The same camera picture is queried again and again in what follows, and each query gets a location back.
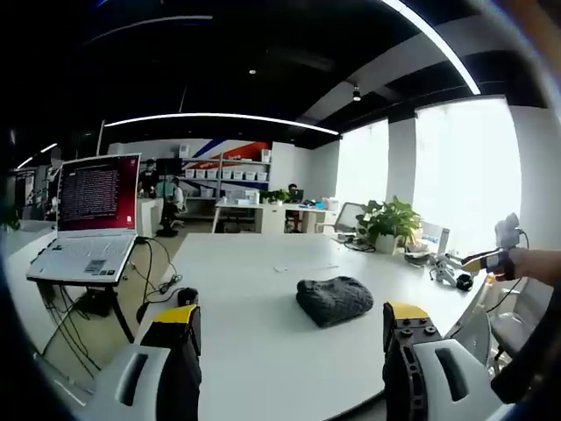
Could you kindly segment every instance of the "small object on table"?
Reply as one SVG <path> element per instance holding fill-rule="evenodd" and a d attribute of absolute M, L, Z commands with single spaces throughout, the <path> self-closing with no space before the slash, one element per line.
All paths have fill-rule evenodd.
<path fill-rule="evenodd" d="M 328 327 L 365 314 L 374 304 L 359 281 L 338 276 L 328 281 L 299 281 L 296 301 L 319 327 Z"/>

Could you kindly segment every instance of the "computer monitor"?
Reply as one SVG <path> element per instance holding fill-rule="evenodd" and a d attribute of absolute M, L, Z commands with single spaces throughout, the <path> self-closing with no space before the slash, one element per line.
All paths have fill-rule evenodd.
<path fill-rule="evenodd" d="M 293 203 L 300 203 L 304 200 L 304 190 L 302 189 L 291 189 L 290 193 L 290 202 Z"/>
<path fill-rule="evenodd" d="M 160 158 L 156 160 L 158 175 L 180 175 L 183 172 L 181 158 Z"/>
<path fill-rule="evenodd" d="M 59 232 L 136 229 L 140 155 L 68 161 L 59 181 Z"/>

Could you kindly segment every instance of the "floor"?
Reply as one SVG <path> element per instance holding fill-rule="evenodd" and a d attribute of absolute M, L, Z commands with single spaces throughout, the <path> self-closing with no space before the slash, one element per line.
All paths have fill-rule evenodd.
<path fill-rule="evenodd" d="M 211 222 L 209 221 L 187 223 L 185 227 L 175 227 L 179 232 L 177 237 L 172 239 L 161 238 L 158 240 L 166 246 L 171 259 L 173 259 L 182 241 L 190 232 L 210 232 L 210 227 Z M 129 262 L 133 263 L 141 274 L 146 275 L 149 258 L 150 253 L 148 246 L 138 245 L 135 246 Z M 160 245 L 153 243 L 153 265 L 150 280 L 154 285 L 167 281 L 167 279 L 162 278 L 167 271 L 167 266 L 168 263 L 165 251 Z M 145 282 L 142 276 L 129 264 L 124 271 L 124 279 L 117 288 L 119 304 L 133 334 L 135 334 L 138 329 L 136 312 L 138 307 L 142 304 Z M 76 331 L 79 333 L 83 345 L 85 345 L 88 350 L 89 357 L 103 368 L 127 345 L 127 340 L 113 313 L 106 318 L 96 316 L 90 316 L 90 318 L 90 320 L 86 320 L 76 314 L 75 311 L 71 311 L 64 325 L 71 332 L 76 341 L 78 340 Z M 491 356 L 494 356 L 496 354 L 496 343 L 493 342 L 492 348 Z M 45 359 L 42 361 L 42 364 L 45 366 L 46 371 L 52 373 L 59 372 L 63 376 L 69 377 L 72 380 L 71 382 L 76 382 L 76 384 L 80 385 L 80 390 L 77 391 L 76 395 L 79 396 L 81 401 L 87 402 L 90 395 L 87 393 L 84 394 L 83 390 L 95 390 L 94 381 L 72 353 L 68 343 L 61 335 L 60 330 L 49 343 L 44 357 Z M 82 360 L 95 375 L 97 370 L 94 366 L 83 357 Z M 501 358 L 499 364 L 495 364 L 495 366 L 490 369 L 490 375 L 498 372 L 500 368 L 507 363 L 508 357 L 505 355 Z M 66 392 L 62 390 L 59 390 L 59 392 L 61 392 L 60 396 L 65 402 L 73 405 L 74 408 L 77 406 L 79 409 L 82 405 L 81 403 L 76 405 L 75 401 L 68 400 L 69 398 Z M 385 401 L 383 398 L 375 398 L 365 403 L 362 407 L 350 411 L 338 419 L 347 421 L 384 420 L 386 419 Z"/>

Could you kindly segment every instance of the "bright window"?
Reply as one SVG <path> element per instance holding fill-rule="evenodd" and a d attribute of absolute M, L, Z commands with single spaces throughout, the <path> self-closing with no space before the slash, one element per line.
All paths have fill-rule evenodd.
<path fill-rule="evenodd" d="M 502 98 L 417 111 L 413 207 L 451 230 L 448 249 L 493 249 L 494 225 L 520 214 L 522 176 L 515 126 Z"/>
<path fill-rule="evenodd" d="M 386 199 L 388 141 L 387 120 L 343 135 L 336 188 L 341 203 Z"/>

